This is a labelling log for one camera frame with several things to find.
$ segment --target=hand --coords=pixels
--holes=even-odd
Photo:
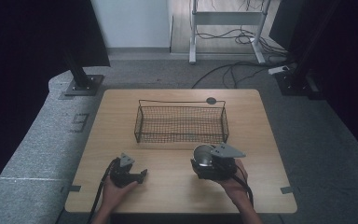
[[[108,175],[103,184],[103,201],[92,223],[106,223],[110,214],[121,203],[125,195],[132,191],[136,186],[138,186],[138,182],[133,181],[121,189],[113,183],[110,179],[110,175]]]
[[[243,167],[242,161],[236,159],[235,164],[237,165],[237,167],[239,169],[239,170],[237,170],[237,173],[235,175],[239,179],[241,179],[243,182],[247,183],[248,173],[246,173],[246,170]],[[230,178],[228,180],[215,181],[215,182],[220,184],[223,187],[227,196],[236,205],[238,205],[239,201],[244,200],[244,198],[246,198],[246,199],[248,198],[246,190],[243,188],[243,186],[240,183],[238,183],[233,178]]]
[[[242,161],[236,159],[235,164],[238,166],[237,173],[235,176],[240,178],[243,182],[247,183],[248,173],[246,173],[243,167]],[[223,181],[215,181],[219,183],[225,190],[227,196],[237,206],[241,219],[244,224],[262,224],[260,217],[252,207],[251,201],[248,198],[248,194],[243,186],[233,178]]]
[[[108,175],[103,185],[103,201],[101,207],[104,207],[112,212],[121,203],[124,196],[128,192],[132,191],[136,186],[138,186],[138,182],[133,181],[121,189],[113,183],[110,176]]]

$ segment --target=gray floor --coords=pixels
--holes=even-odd
[[[114,52],[112,67],[86,68],[105,75],[96,96],[61,100],[69,72],[49,82],[50,93],[32,128],[0,175],[0,223],[55,223],[107,89],[189,89],[212,69],[253,56],[187,55],[165,52]],[[236,79],[259,67],[236,67]],[[225,70],[210,74],[196,88],[224,89]],[[226,77],[227,85],[232,80]],[[265,223],[358,223],[358,143],[325,101],[282,96],[267,71],[239,83],[259,90],[282,161],[294,190],[294,214],[261,214]],[[83,128],[74,121],[89,114]],[[63,212],[57,223],[85,223],[87,214]]]

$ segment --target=black pole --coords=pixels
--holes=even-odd
[[[324,18],[317,29],[312,34],[312,39],[310,40],[310,44],[306,47],[303,55],[301,56],[301,60],[299,61],[297,68],[295,69],[293,75],[293,79],[290,85],[291,89],[301,90],[305,86],[307,86],[306,75],[310,70],[311,66],[311,57],[316,49],[317,43],[324,32],[327,24],[330,22],[334,12],[336,11],[341,0],[334,0],[334,2],[330,5],[330,8],[326,11]]]
[[[63,47],[62,51],[63,59],[65,60],[69,70],[71,70],[76,85],[80,88],[87,88],[90,84],[89,78],[87,77],[83,68],[76,63],[71,50],[69,50],[67,47]]]

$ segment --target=white wall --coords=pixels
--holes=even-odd
[[[170,1],[91,0],[91,3],[107,48],[168,48]]]

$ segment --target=wire basket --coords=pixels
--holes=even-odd
[[[228,140],[226,102],[161,102],[140,100],[135,124],[138,143]]]

